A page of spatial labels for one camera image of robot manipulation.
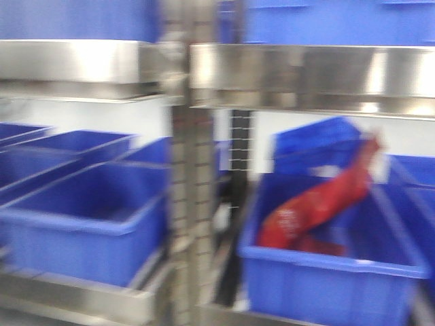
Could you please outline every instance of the stainless steel shelf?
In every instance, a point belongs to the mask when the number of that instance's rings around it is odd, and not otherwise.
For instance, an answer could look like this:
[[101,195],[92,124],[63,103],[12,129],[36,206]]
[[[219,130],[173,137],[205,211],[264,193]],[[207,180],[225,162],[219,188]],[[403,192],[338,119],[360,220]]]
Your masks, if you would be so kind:
[[0,41],[0,96],[129,100],[162,92],[162,55],[139,41]]
[[201,44],[191,64],[196,107],[435,118],[431,47]]
[[41,274],[0,271],[0,307],[77,325],[160,325],[174,269],[157,251],[127,288]]

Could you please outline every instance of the tilted blue bin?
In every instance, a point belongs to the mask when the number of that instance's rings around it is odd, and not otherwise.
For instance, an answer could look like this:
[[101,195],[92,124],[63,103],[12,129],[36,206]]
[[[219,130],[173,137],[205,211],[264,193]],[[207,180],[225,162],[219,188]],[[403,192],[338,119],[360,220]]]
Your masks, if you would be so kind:
[[246,0],[246,43],[427,46],[434,0]]
[[13,0],[0,5],[0,39],[156,42],[159,0]]
[[56,134],[16,146],[29,151],[45,153],[47,156],[69,156],[79,159],[82,165],[91,165],[113,160],[127,152],[131,146],[132,134],[76,130]]
[[344,257],[255,245],[264,218],[323,179],[266,174],[239,241],[251,310],[329,326],[405,326],[417,278],[428,269],[385,194],[313,230]]
[[345,117],[333,117],[275,136],[274,172],[315,175],[316,168],[344,168],[362,144],[361,132]]
[[7,264],[126,286],[167,235],[167,170],[106,163],[0,210]]
[[119,160],[136,163],[170,164],[171,138],[165,137],[125,153]]
[[234,0],[221,0],[217,5],[217,40],[220,43],[236,41],[236,6]]
[[[11,202],[57,178],[75,172],[76,161],[47,157],[33,151],[12,149],[0,152],[0,206]],[[0,221],[0,247],[6,244]]]
[[388,183],[435,189],[435,158],[391,155]]
[[427,259],[432,273],[426,282],[435,302],[435,190],[384,185],[407,230]]
[[50,129],[52,129],[52,127],[1,122],[0,147],[43,137]]

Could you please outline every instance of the blue crate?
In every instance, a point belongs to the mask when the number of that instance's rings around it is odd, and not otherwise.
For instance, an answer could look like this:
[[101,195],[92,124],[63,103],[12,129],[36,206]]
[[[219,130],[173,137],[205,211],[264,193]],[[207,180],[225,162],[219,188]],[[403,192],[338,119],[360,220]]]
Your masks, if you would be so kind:
[[127,152],[132,134],[76,130],[16,144],[29,151],[47,156],[69,156],[80,159],[82,166],[113,160]]
[[[435,191],[433,189],[406,188],[401,185],[383,185],[394,203],[407,230],[425,255],[432,271],[435,270]],[[435,302],[435,274],[425,282]]]
[[7,205],[8,266],[127,286],[167,235],[166,175],[100,164]]
[[223,0],[217,9],[217,40],[220,43],[234,43],[236,25],[236,7],[234,0]]
[[390,157],[388,183],[435,188],[435,158],[430,156]]
[[30,124],[0,123],[0,147],[45,136],[52,127]]
[[140,149],[134,149],[119,157],[119,160],[145,164],[170,164],[171,138],[161,138],[141,147]]
[[156,42],[159,0],[0,1],[0,39],[121,39]]
[[345,117],[281,132],[275,137],[274,172],[313,175],[322,166],[344,168],[361,144],[361,132]]
[[[0,152],[0,205],[7,204],[57,178],[78,169],[68,158],[46,157],[32,151],[12,149]],[[6,245],[0,221],[0,247]]]
[[247,0],[247,43],[426,46],[434,0]]
[[273,209],[323,180],[263,176],[238,248],[251,309],[330,326],[406,325],[428,268],[382,189],[312,232],[345,245],[345,257],[255,245]]

